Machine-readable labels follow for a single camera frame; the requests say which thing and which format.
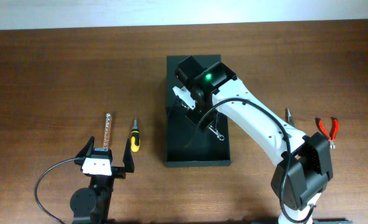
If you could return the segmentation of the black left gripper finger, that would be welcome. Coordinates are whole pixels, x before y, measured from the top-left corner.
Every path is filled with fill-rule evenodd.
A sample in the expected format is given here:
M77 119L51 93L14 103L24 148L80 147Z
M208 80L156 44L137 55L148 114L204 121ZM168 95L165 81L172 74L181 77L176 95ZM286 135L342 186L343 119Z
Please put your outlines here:
M88 142L86 143L86 145L78 152L78 154L75 157L76 158L88 157L93 150L94 143L95 143L95 137L91 136Z
M134 162L131 153L131 141L129 139L126 140L123 163L125 172L134 173Z

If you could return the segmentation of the silver ratchet wrench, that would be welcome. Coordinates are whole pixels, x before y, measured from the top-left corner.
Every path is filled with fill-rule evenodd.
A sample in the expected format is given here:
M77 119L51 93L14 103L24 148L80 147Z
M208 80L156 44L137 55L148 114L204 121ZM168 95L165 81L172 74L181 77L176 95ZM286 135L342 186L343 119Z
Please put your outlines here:
M225 139L225 136L221 134L215 127L213 127L213 125L209 126L209 130L212 131L216 135L219 141L223 141Z

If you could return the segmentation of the orange black long-nose pliers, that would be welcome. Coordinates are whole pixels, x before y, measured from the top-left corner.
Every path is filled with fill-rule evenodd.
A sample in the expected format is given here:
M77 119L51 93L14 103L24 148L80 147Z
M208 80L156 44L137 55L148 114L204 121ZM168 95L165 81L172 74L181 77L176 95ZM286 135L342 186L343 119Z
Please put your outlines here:
M292 127L295 127L294 119L288 108L285 109L285 121Z

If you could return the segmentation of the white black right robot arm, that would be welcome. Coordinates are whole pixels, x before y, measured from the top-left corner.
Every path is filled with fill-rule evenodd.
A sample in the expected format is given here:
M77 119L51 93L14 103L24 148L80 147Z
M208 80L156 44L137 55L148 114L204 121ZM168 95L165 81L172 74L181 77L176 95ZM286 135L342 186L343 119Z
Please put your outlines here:
M234 71L222 62L203 67L193 56L178 63L174 71L182 87L174 94L189 110L195 131L209 129L216 114L234 121L266 153L275 172L271 187L279 199L278 223L313 223L316 202L333 178L331 150L335 148L339 121L332 118L326 130L315 119L318 132L308 136L290 119L281 119L259 101Z

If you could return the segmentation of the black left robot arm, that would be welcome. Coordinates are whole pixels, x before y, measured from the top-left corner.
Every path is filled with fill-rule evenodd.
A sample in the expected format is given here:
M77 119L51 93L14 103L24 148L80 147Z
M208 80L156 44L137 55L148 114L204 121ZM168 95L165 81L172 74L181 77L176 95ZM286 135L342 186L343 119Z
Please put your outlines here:
M94 143L95 138L91 137L75 156L74 163L90 178L90 183L88 187L76 190L71 196L73 224L107 223L114 181L125 179L127 173L134 172L130 140L126 141L123 167L112 166L111 149L95 148Z

